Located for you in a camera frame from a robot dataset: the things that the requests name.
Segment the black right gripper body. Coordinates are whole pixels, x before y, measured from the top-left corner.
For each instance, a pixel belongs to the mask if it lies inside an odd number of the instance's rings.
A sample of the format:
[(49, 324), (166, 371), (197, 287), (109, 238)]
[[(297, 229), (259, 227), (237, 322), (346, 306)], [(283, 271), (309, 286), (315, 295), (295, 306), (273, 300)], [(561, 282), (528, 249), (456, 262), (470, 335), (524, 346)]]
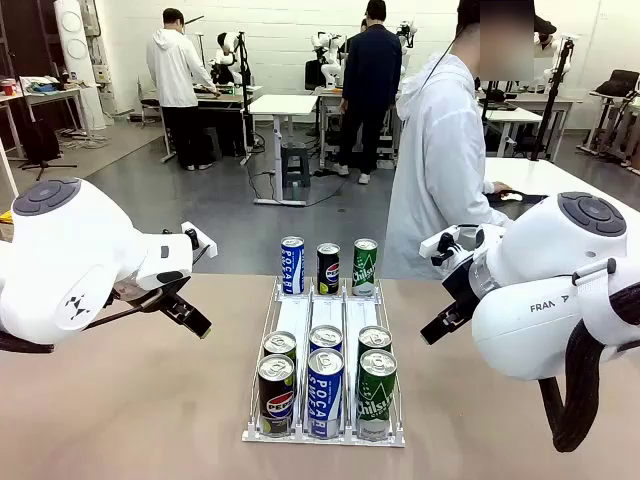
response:
[(473, 259), (468, 258), (442, 281), (442, 286), (453, 300), (452, 306), (457, 314), (472, 314), (480, 302), (471, 286), (472, 264)]

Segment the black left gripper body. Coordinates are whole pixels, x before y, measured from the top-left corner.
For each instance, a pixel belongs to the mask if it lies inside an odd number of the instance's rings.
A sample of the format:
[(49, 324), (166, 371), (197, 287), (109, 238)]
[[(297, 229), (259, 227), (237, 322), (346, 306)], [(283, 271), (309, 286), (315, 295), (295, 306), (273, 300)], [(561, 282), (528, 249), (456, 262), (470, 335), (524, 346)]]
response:
[(132, 307), (141, 307), (143, 312), (162, 309), (185, 310), (188, 303), (179, 295), (179, 292), (190, 279), (191, 277), (187, 276), (151, 290), (144, 290), (133, 282), (132, 277), (129, 277), (117, 282), (112, 292), (115, 299)]

